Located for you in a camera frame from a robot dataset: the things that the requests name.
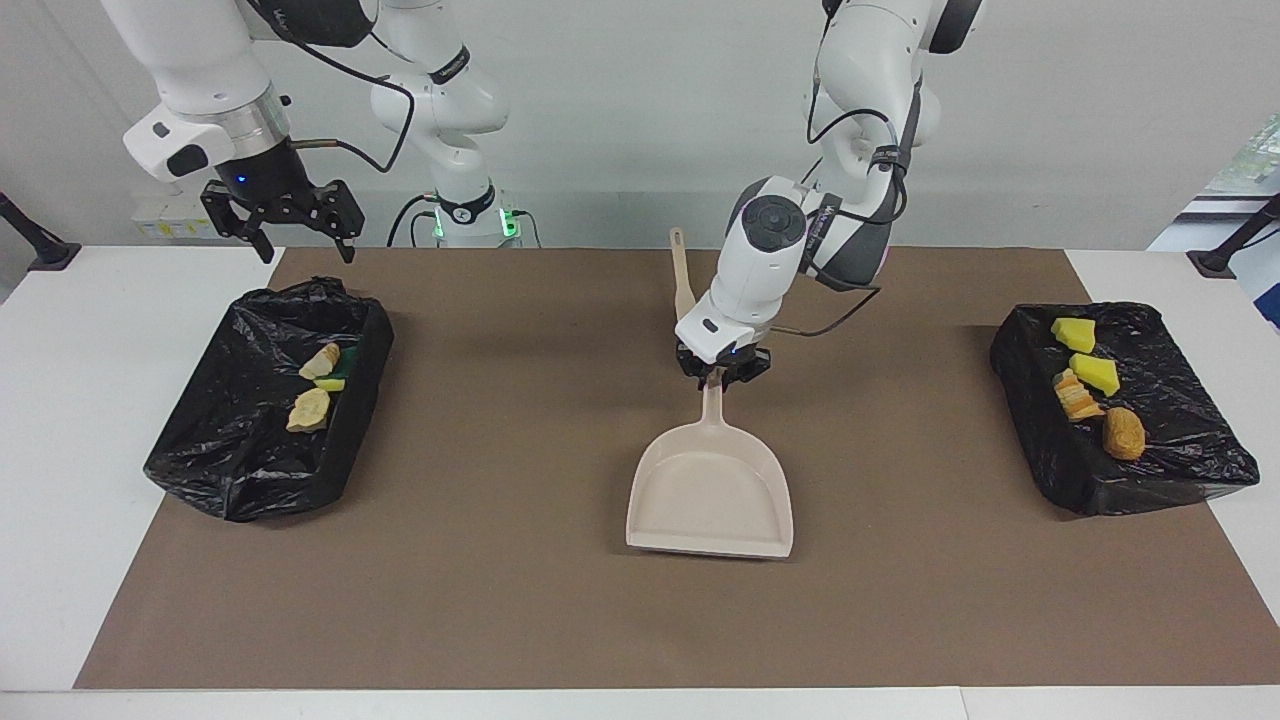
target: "window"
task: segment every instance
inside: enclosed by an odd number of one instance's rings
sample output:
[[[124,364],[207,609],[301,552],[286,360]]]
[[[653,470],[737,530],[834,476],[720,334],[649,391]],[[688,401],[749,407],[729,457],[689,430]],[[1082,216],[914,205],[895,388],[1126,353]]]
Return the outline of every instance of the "window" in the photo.
[[[1208,187],[1206,196],[1270,197],[1280,192],[1280,113],[1245,145]]]

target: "black clamp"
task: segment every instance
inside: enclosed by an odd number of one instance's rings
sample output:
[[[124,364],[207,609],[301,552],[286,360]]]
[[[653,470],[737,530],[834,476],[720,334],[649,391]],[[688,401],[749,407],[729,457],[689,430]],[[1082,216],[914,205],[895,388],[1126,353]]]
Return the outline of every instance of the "black clamp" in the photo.
[[[707,378],[721,368],[721,389],[733,383],[749,383],[763,375],[773,365],[772,354],[755,345],[726,352],[716,363],[703,363],[684,342],[676,341],[676,361],[686,377],[698,378],[698,389],[707,387]]]
[[[253,246],[264,263],[270,263],[275,249],[262,232],[262,223],[306,225],[333,238],[343,263],[356,259],[355,238],[365,227],[365,214],[351,188],[340,179],[324,187],[311,187],[303,193],[287,193],[273,200],[246,204],[234,197],[221,181],[210,181],[200,193],[209,220],[223,237],[238,237]],[[241,219],[232,204],[248,210]]]

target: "yellow food piece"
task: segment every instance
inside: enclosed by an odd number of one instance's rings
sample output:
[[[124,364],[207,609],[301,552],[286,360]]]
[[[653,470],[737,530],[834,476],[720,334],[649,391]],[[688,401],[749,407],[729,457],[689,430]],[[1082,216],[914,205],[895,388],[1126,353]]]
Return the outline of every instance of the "yellow food piece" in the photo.
[[[1089,393],[1089,388],[1080,384],[1080,379],[1070,369],[1062,370],[1053,378],[1053,392],[1057,393],[1057,401],[1062,404],[1066,418],[1073,423],[1105,415]]]
[[[1102,447],[1116,460],[1137,460],[1147,451],[1147,430],[1128,407],[1107,410]]]
[[[284,429],[291,433],[314,433],[323,430],[328,424],[329,393],[316,387],[303,392],[293,401],[289,424]]]
[[[346,378],[319,378],[316,387],[325,392],[342,392],[347,389]]]
[[[1116,370],[1115,360],[1075,354],[1071,356],[1071,370],[1107,397],[1120,391],[1120,373]]]
[[[1094,320],[1059,318],[1053,320],[1053,337],[1076,352],[1093,352],[1093,347],[1097,345],[1097,338],[1093,337],[1096,328]]]
[[[329,345],[320,348],[311,360],[298,370],[298,374],[308,380],[316,378],[323,378],[333,372],[338,366],[338,360],[342,359],[342,348],[337,343],[330,342]]]

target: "green led light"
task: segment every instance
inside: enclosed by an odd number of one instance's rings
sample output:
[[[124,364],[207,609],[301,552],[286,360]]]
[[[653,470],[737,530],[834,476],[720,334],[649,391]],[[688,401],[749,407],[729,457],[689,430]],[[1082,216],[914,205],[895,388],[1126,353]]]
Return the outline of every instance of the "green led light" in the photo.
[[[499,210],[498,219],[502,222],[502,234],[504,238],[520,237],[520,220],[516,219],[516,215],[511,210]],[[444,222],[440,219],[439,213],[435,215],[435,229],[431,232],[436,238],[444,240]]]
[[[511,240],[513,237],[520,237],[520,220],[511,213],[511,210],[502,210],[502,234]]]

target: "white wall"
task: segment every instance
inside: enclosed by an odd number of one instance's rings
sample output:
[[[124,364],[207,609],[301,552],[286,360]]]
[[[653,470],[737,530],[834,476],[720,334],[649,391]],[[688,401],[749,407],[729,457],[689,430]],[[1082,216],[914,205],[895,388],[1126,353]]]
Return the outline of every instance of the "white wall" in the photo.
[[[927,70],[943,124],[915,156],[897,242],[1144,247],[1280,109],[1275,0],[988,1],[980,35]],[[118,137],[155,104],[150,79],[96,3],[13,5],[0,24],[0,183],[55,232],[138,241],[129,195],[165,190]],[[797,177],[814,158],[803,96],[818,0],[458,0],[456,12],[515,109],[480,142],[550,245],[660,245],[682,224],[714,246],[745,184]],[[401,68],[366,45],[334,55]],[[259,53],[294,99],[296,137],[389,149],[366,87],[283,44]],[[370,243],[428,184],[412,155],[388,177],[337,151],[306,158],[312,179],[355,187]],[[0,241],[0,263],[15,263]]]

